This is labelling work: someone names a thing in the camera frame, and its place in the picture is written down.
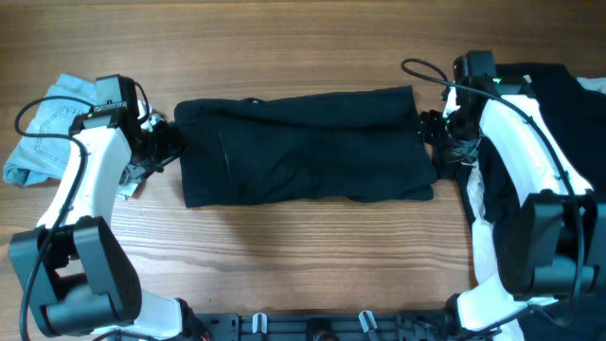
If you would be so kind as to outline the black shorts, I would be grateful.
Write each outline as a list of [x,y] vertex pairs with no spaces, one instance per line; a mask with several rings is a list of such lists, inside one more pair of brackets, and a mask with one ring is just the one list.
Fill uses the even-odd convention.
[[437,171],[411,87],[299,98],[195,99],[174,109],[185,203],[433,199]]

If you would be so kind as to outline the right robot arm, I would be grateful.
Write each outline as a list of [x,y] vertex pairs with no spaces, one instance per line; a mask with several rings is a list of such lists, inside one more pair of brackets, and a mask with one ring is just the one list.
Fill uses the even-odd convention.
[[605,81],[488,51],[437,71],[419,135],[458,181],[477,284],[436,323],[461,340],[605,336]]

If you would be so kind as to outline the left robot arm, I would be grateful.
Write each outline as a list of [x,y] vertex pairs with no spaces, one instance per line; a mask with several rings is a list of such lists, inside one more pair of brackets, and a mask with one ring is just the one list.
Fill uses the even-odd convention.
[[174,125],[142,129],[141,85],[120,75],[98,78],[97,101],[60,136],[67,168],[47,212],[15,234],[9,258],[23,288],[22,339],[33,318],[47,337],[97,340],[206,340],[204,324],[180,298],[142,289],[134,266],[110,228],[123,175],[141,181],[175,160],[183,143]]

